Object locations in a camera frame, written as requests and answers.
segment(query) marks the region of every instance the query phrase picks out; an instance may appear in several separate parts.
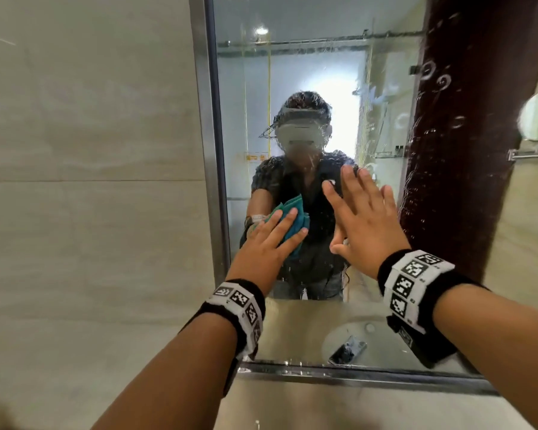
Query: bathroom ceiling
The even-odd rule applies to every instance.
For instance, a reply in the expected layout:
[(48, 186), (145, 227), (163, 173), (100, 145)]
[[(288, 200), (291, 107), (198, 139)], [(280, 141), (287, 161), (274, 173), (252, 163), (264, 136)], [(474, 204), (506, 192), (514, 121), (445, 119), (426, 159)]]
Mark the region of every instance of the bathroom ceiling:
[(272, 41), (358, 35), (394, 28), (421, 0), (213, 0), (217, 41), (251, 40), (266, 27)]

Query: dark hair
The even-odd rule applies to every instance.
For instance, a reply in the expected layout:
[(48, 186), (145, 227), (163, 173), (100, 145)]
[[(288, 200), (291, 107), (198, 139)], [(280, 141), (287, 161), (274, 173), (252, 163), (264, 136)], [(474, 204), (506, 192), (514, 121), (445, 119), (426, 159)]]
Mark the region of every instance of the dark hair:
[(277, 125), (281, 116), (283, 115), (284, 108), (298, 108), (307, 110), (319, 110), (325, 119), (326, 123), (331, 123), (331, 106), (316, 92), (310, 92), (304, 90), (301, 92), (295, 92), (281, 107), (281, 110), (273, 119), (273, 125)]

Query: cleaning cloth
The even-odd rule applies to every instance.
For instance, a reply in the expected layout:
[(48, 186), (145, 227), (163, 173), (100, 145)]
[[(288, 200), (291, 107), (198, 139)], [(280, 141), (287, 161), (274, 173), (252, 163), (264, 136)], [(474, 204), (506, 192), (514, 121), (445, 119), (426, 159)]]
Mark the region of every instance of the cleaning cloth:
[[(288, 212), (291, 211), (292, 208), (297, 208), (297, 216), (295, 217), (295, 221), (291, 225), (291, 228), (289, 228), (289, 231), (287, 231), (287, 233), (285, 234), (285, 237), (283, 238), (281, 243), (283, 241), (285, 241), (286, 239), (288, 239), (290, 237), (293, 237), (302, 228), (307, 228), (308, 229), (309, 218), (308, 218), (308, 214), (303, 211), (303, 198), (301, 197), (301, 195), (298, 195), (297, 197), (295, 197), (293, 199), (289, 199), (285, 203), (280, 203), (271, 212), (271, 214), (269, 214), (269, 216), (267, 216), (267, 218), (265, 219), (265, 222), (266, 222), (271, 218), (271, 216), (273, 215), (274, 212), (276, 212), (277, 210), (283, 210), (283, 215), (281, 216), (281, 219), (279, 220), (279, 222), (280, 222), (281, 220), (283, 220), (285, 218), (285, 216), (287, 216)], [(288, 258), (296, 258), (297, 255), (299, 255), (299, 251), (301, 250), (301, 245), (302, 244), (303, 244), (303, 242), (299, 243), (299, 245), (289, 255)]]

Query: person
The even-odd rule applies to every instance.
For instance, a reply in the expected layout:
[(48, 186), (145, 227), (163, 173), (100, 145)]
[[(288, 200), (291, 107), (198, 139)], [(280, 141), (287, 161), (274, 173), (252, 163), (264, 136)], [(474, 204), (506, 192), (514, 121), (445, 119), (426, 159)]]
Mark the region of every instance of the person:
[[(323, 182), (323, 192), (338, 221), (330, 250), (380, 281), (386, 261), (411, 249), (391, 188), (379, 190), (365, 169), (356, 178), (351, 167), (345, 167), (344, 198), (329, 182)], [(258, 226), (237, 253), (227, 280), (253, 282), (267, 296), (281, 263), (306, 237), (303, 230), (279, 244), (295, 214), (292, 211), (279, 223), (277, 213)], [(430, 309), (430, 323), (538, 428), (538, 311), (471, 283), (446, 289)], [(93, 430), (213, 428), (239, 335), (228, 318), (198, 312), (123, 390)]]
[(283, 263), (271, 297), (300, 299), (305, 291), (308, 299), (340, 300), (348, 264), (329, 250), (334, 213), (321, 184), (333, 180), (340, 187), (341, 166), (354, 161), (341, 151), (324, 151), (332, 133), (331, 107), (316, 92), (292, 94), (268, 130), (285, 154), (265, 160), (255, 171), (241, 244), (277, 205), (301, 195), (310, 218), (308, 235), (298, 255)]

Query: smartphone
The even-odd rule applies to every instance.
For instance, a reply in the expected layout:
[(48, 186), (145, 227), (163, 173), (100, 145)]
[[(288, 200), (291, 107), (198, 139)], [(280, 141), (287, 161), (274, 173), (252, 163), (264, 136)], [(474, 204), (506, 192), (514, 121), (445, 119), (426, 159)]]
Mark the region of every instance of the smartphone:
[(333, 365), (349, 365), (365, 348), (365, 341), (359, 341), (351, 335), (335, 353), (331, 354), (329, 363)]

